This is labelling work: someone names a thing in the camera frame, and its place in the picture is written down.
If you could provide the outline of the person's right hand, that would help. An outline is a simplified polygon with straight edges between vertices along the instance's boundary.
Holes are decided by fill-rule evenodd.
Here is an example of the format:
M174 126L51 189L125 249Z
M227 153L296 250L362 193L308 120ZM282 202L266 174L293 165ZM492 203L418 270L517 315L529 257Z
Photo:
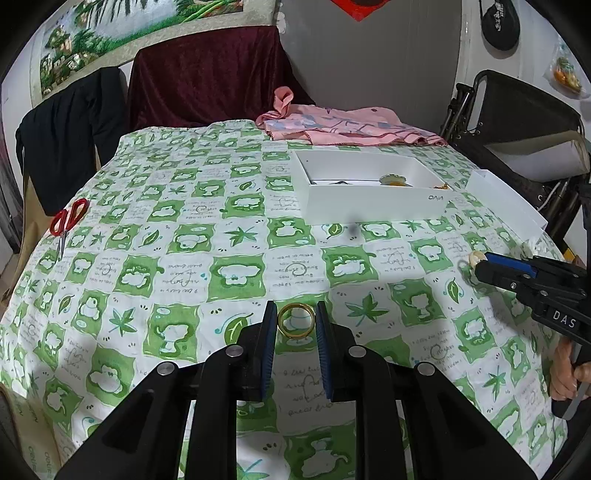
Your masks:
M550 369L549 392L553 400L572 400L577 393L578 383L573 375L571 353L572 342L562 337L554 351Z

